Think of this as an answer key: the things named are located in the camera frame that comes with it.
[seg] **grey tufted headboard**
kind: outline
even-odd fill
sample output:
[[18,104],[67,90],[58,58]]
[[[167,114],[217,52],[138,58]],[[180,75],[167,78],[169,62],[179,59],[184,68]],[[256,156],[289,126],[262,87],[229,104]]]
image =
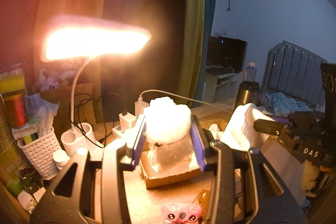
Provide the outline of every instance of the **grey tufted headboard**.
[[268,53],[262,91],[282,92],[310,105],[322,106],[320,56],[287,41],[277,44]]

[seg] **pink toy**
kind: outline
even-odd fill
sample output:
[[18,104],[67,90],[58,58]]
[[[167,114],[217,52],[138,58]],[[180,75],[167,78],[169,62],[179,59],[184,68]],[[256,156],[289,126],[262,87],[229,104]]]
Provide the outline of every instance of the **pink toy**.
[[199,224],[202,207],[194,203],[173,203],[161,208],[163,224]]

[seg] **teal curtain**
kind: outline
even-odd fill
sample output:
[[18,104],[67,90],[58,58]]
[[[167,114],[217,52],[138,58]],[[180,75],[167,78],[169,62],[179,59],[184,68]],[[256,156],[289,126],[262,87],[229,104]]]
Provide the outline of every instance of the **teal curtain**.
[[[204,13],[204,33],[203,33],[203,48],[201,68],[199,71],[199,78],[194,94],[194,99],[201,100],[203,93],[203,83],[205,78],[205,67],[208,52],[208,40],[211,34],[212,22],[215,13],[216,0],[205,0],[205,13]],[[199,103],[193,103],[193,107],[199,106]]]

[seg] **thermos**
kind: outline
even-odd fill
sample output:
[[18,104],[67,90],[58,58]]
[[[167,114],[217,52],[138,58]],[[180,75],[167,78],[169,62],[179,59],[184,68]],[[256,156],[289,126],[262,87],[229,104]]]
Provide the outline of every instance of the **thermos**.
[[243,81],[238,88],[235,108],[248,103],[257,104],[259,100],[260,87],[258,82]]

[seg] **water bottle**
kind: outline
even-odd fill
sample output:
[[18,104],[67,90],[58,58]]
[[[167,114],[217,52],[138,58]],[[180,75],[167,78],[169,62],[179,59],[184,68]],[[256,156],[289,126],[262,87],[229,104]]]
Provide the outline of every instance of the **water bottle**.
[[250,62],[247,67],[243,70],[243,81],[254,82],[257,75],[257,70],[254,68],[255,63]]

